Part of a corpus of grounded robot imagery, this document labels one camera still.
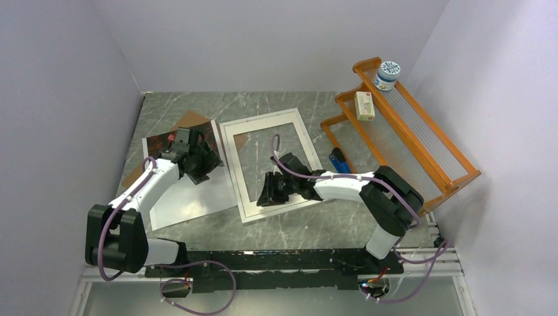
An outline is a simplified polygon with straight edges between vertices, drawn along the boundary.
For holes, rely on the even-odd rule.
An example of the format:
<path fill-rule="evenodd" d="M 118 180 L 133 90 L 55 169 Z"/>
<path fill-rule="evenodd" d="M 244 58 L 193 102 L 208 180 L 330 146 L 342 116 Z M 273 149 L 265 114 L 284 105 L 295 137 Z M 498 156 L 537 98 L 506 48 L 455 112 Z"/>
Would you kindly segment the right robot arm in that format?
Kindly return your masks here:
<path fill-rule="evenodd" d="M 256 202 L 259 207 L 286 204 L 292 195 L 307 201 L 355 201 L 367 207 L 377 222 L 361 257 L 370 273 L 386 266 L 389 252 L 419 222 L 424 198 L 389 166 L 363 174 L 343 174 L 311 170 L 292 153 L 272 156 L 271 160 L 278 171 L 265 174 Z"/>

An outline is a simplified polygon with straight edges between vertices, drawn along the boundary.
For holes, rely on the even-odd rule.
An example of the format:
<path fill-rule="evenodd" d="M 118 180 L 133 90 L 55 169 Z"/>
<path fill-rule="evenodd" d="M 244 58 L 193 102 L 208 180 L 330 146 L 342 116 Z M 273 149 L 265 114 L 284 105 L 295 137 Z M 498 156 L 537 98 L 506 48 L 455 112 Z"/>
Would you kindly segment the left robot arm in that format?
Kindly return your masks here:
<path fill-rule="evenodd" d="M 86 263 L 96 266 L 106 281 L 143 267 L 164 269 L 173 277 L 183 275 L 189 263 L 186 244 L 149 239 L 143 216 L 183 177 L 198 185 L 223 164 L 200 126 L 179 127 L 166 148 L 144 159 L 142 174 L 124 193 L 88 211 Z"/>

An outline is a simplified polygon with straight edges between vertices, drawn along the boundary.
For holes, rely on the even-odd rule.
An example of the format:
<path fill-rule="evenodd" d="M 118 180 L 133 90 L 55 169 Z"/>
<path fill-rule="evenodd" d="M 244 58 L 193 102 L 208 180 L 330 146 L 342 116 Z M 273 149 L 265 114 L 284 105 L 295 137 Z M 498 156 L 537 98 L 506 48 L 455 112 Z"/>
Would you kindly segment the red and white photo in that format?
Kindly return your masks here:
<path fill-rule="evenodd" d="M 201 184 L 194 184 L 187 176 L 173 184 L 149 212 L 153 230 L 190 221 L 237 205 L 218 124 L 210 120 L 196 127 L 204 134 L 209 147 L 219 154 L 224 165 L 211 171 L 209 179 Z"/>

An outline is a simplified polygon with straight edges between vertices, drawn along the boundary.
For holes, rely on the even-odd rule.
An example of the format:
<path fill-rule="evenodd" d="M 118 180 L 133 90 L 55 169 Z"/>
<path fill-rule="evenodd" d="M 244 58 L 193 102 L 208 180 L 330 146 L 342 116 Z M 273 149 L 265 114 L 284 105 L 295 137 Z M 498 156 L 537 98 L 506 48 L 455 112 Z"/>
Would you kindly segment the white picture frame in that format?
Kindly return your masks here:
<path fill-rule="evenodd" d="M 297 108 L 253 117 L 240 118 L 238 120 L 231 120 L 220 124 L 223 148 L 226 153 L 226 158 L 228 159 L 228 169 L 232 179 L 235 196 L 237 197 L 240 218 L 243 224 L 259 221 L 271 216 L 319 203 L 315 200 L 305 200 L 300 196 L 293 196 L 283 205 L 259 207 L 249 198 L 234 136 L 267 128 L 275 128 L 285 124 L 291 124 L 294 127 L 310 168 L 321 169 L 322 164 Z"/>

